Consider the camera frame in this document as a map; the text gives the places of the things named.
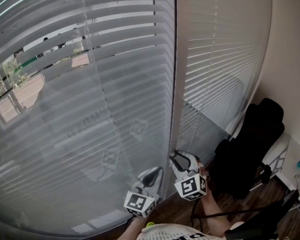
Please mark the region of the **person's right hand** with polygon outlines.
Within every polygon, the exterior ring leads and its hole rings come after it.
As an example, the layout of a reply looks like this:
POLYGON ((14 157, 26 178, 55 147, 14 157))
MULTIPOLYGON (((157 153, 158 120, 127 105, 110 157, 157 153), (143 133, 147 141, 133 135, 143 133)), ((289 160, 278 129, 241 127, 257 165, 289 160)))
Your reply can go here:
POLYGON ((200 175, 205 178, 206 182, 208 182, 210 180, 209 171, 205 169, 204 165, 201 162, 198 163, 198 166, 200 169, 200 175))

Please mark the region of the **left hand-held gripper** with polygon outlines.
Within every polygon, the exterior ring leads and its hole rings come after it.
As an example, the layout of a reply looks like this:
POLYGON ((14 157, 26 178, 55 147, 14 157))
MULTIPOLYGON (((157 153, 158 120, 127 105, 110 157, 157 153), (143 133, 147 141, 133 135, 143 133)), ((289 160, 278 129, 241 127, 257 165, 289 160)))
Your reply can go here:
POLYGON ((137 182, 125 197, 123 206, 128 213, 141 218, 149 216, 160 198, 163 176, 164 169, 160 166, 148 169, 137 177, 137 182))

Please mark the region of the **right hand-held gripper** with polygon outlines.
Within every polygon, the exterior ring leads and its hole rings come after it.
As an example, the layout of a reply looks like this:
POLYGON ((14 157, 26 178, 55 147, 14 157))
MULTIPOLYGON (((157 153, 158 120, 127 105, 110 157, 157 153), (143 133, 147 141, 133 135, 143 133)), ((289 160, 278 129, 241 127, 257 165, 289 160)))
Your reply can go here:
POLYGON ((182 199, 193 201, 208 193, 208 184, 200 174, 197 157, 184 150, 175 150, 169 164, 176 177, 174 186, 182 199))

